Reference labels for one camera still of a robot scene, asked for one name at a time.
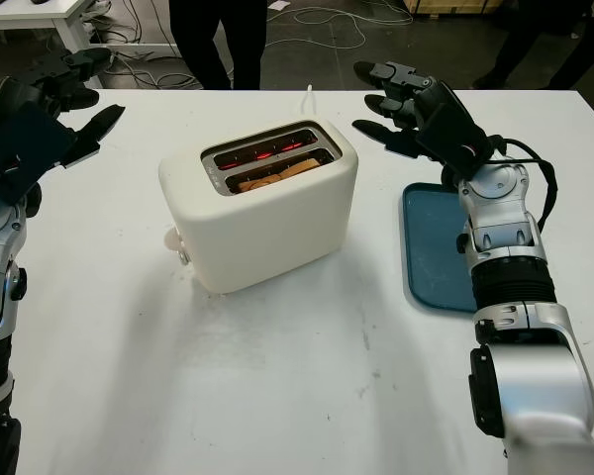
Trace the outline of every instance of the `black cable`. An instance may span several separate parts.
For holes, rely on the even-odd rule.
[[[126,0],[122,0],[122,1],[123,1],[124,7],[126,7],[126,10],[128,10],[128,13],[132,17],[132,19],[134,20],[135,25],[136,25],[135,38],[133,39],[133,42],[140,41],[141,35],[143,34],[143,29],[141,28],[141,22],[139,21],[139,18],[135,17],[135,15],[132,13],[132,10],[130,10],[130,7],[128,6],[128,3],[126,2]]]
[[[160,28],[160,32],[162,33],[163,37],[167,41],[167,44],[169,45],[169,48],[171,49],[171,52],[174,54],[174,56],[178,56],[178,54],[176,54],[176,51],[174,50],[174,47],[171,45],[171,41],[169,40],[169,38],[165,34],[165,30],[162,28],[162,24],[160,23],[160,17],[158,15],[158,10],[156,10],[156,5],[154,5],[154,0],[149,0],[149,2],[151,3],[151,7],[154,8],[154,13],[156,14],[156,21],[158,22],[158,27]]]
[[[150,51],[150,52],[144,52],[143,54],[137,54],[135,56],[131,56],[129,54],[125,54],[124,52],[120,52],[120,51],[114,52],[115,55],[126,57],[127,59],[130,59],[132,61],[147,61],[147,57],[152,53],[153,53],[153,51]]]
[[[163,84],[162,87],[180,87],[183,86],[185,84],[189,83],[194,83],[195,79],[192,79],[191,77],[188,77],[189,74],[187,74],[186,72],[170,72],[168,74],[168,76],[186,76],[187,78],[182,80],[182,81],[178,81],[178,82],[172,82],[171,84]]]
[[[130,1],[130,5],[132,6],[132,10],[135,12],[135,16],[137,17],[137,24],[138,24],[138,28],[139,28],[139,39],[135,39],[135,42],[140,43],[141,39],[143,38],[143,24],[141,23],[141,18],[139,17],[139,14],[137,13],[137,9],[135,8],[135,2],[133,2],[132,0]]]
[[[121,24],[117,24],[117,23],[109,23],[109,22],[104,22],[102,20],[99,20],[97,18],[93,18],[91,20],[89,20],[89,22],[92,23],[92,25],[100,32],[104,32],[104,33],[108,33],[108,32],[112,32],[114,27],[120,27],[120,28],[125,28],[128,30],[132,30],[132,32],[135,34],[135,39],[132,40],[132,43],[136,40],[137,38],[137,34],[138,34],[138,27],[136,26],[136,21],[135,21],[135,25],[121,25]],[[97,25],[103,25],[106,26],[107,28],[99,28],[97,27]]]
[[[106,43],[101,39],[101,35],[99,35],[99,30],[97,30],[97,27],[95,27],[95,35],[97,35],[97,38],[99,39],[99,43]]]
[[[545,220],[552,212],[552,208],[554,208],[554,203],[556,203],[556,195],[558,193],[558,185],[556,183],[556,175],[554,174],[554,167],[549,161],[545,161],[542,159],[532,148],[527,146],[525,143],[518,141],[516,139],[504,139],[504,143],[509,143],[511,145],[520,148],[525,153],[531,156],[532,160],[527,159],[517,159],[517,160],[491,160],[488,163],[536,163],[542,174],[544,175],[545,182],[547,183],[547,192],[545,193],[545,202],[544,202],[544,210],[542,211],[542,217],[537,222],[539,226],[539,231],[544,230]]]
[[[149,57],[147,59],[144,59],[145,62],[152,62],[152,61],[159,61],[161,59],[178,59],[180,61],[182,61],[182,57],[180,56],[158,56],[158,57]]]
[[[139,83],[141,82],[143,84],[146,84],[147,86],[155,87],[156,89],[158,88],[157,86],[155,86],[151,82],[147,82],[147,81],[141,79],[139,77],[139,74],[138,73],[135,73],[135,72],[133,72],[131,70],[128,70],[127,72],[125,72],[125,71],[105,71],[105,72],[106,72],[106,74],[110,74],[112,76],[132,76],[138,86],[139,86]]]
[[[129,43],[130,42],[130,39],[128,37],[126,37],[123,33],[115,32],[114,30],[102,30],[102,33],[107,33],[108,35],[117,35],[117,36],[123,38],[126,43]]]

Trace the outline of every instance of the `power cord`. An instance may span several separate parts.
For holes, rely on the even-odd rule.
[[[501,136],[491,136],[489,139],[494,140],[494,145],[503,155],[506,155],[507,144],[510,144],[520,148],[531,158],[510,158],[505,160],[489,159],[487,163],[536,163],[542,171],[542,175],[544,176],[545,182],[547,183],[547,191],[545,192],[544,210],[542,211],[542,216],[537,221],[537,226],[539,227],[539,231],[541,233],[544,230],[545,220],[547,220],[548,216],[552,212],[552,208],[554,208],[554,203],[556,203],[558,185],[556,183],[554,166],[549,161],[542,159],[532,148],[521,141],[516,139],[504,139]]]
[[[171,52],[173,53],[174,56],[178,56],[178,54],[176,54],[176,50],[174,49],[174,46],[171,44],[171,41],[165,34],[165,30],[162,27],[162,24],[160,23],[160,17],[158,15],[158,10],[156,9],[156,5],[154,5],[154,0],[149,0],[149,2],[151,3],[151,7],[154,9],[154,13],[156,14],[156,21],[158,22],[158,28],[160,29],[160,32],[162,33],[163,37],[165,38],[165,41],[169,45],[169,49],[171,49]]]
[[[132,6],[132,10],[128,6],[128,2],[126,0],[123,0],[123,5],[124,5],[124,7],[126,7],[126,10],[128,10],[128,13],[132,17],[132,19],[135,21],[136,28],[135,28],[134,43],[140,43],[141,39],[143,37],[143,25],[141,24],[141,19],[139,18],[139,14],[137,13],[135,4],[133,3],[132,0],[130,0],[130,5]]]

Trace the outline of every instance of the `person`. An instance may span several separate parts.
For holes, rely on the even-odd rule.
[[[213,38],[222,21],[234,61],[234,89],[259,89],[266,44],[266,0],[169,0],[171,32],[205,89],[231,89]]]
[[[580,4],[578,0],[573,3],[577,8]],[[490,72],[476,79],[471,86],[472,89],[504,87],[508,76],[526,56],[542,32],[542,15],[545,14],[542,0],[520,0],[519,7],[517,24],[502,45],[495,66]],[[581,42],[552,77],[546,89],[571,88],[592,64],[594,64],[594,18],[590,19]]]

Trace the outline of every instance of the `white table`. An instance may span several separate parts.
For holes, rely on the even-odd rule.
[[[64,46],[73,52],[90,48],[90,41],[79,15],[91,0],[49,0],[35,5],[31,0],[6,0],[0,4],[0,30],[54,28]],[[101,88],[101,81],[93,77],[90,87]]]
[[[594,381],[594,113],[574,92],[458,94],[487,133],[556,166],[544,241]],[[211,295],[162,243],[172,220],[157,165],[236,135],[251,111],[279,119],[302,94],[102,91],[97,110],[123,104],[124,117],[98,156],[42,180],[18,258],[18,473],[505,473],[501,441],[470,409],[470,316],[424,308],[404,284],[399,198],[440,168],[355,131],[353,119],[374,119],[362,95],[316,93],[360,157],[343,249]],[[63,120],[81,127],[94,112]],[[532,176],[538,215],[545,188]]]

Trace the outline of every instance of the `gray floor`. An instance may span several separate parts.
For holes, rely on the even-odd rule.
[[[165,33],[171,39],[167,0],[154,0]],[[143,23],[143,42],[164,43],[163,35],[155,19],[149,0],[134,0]],[[367,4],[360,0],[294,0],[288,8],[325,6],[352,11],[365,17],[400,19],[400,14]],[[312,14],[307,19],[322,20],[326,13]],[[122,0],[113,0],[113,8],[104,21],[132,25],[133,20]],[[493,64],[495,55],[506,38],[506,32],[496,28],[487,18],[440,17],[438,20],[416,18],[408,26],[382,26],[359,21],[366,36],[365,45],[355,49],[335,49],[302,42],[281,43],[266,49],[262,61],[262,88],[274,90],[304,89],[310,83],[315,89],[343,90],[365,89],[352,72],[358,60],[394,60],[413,64],[447,81],[455,89],[468,88],[479,75]],[[132,36],[133,32],[119,27],[114,31]],[[577,27],[581,33],[582,26]],[[120,41],[121,37],[101,32],[104,40]],[[284,39],[307,39],[330,46],[347,47],[360,42],[351,19],[336,18],[321,25],[301,25],[293,15],[283,15],[268,24],[269,42]],[[7,32],[7,44],[0,44],[0,76],[26,66],[31,58],[44,53],[47,48],[56,48],[56,38],[37,39],[31,32]],[[563,63],[563,60],[578,40],[570,37],[542,35],[526,59],[511,76],[507,85],[512,89],[543,87]],[[227,68],[231,59],[224,32],[219,30],[216,44]],[[136,69],[149,70],[154,76],[166,72],[187,72],[179,59],[164,59],[150,63],[131,61]],[[116,70],[123,71],[122,65]],[[181,77],[165,80],[179,81]],[[107,87],[137,88],[149,86],[137,84],[132,76],[106,75]],[[594,67],[581,79],[577,89],[594,108]]]

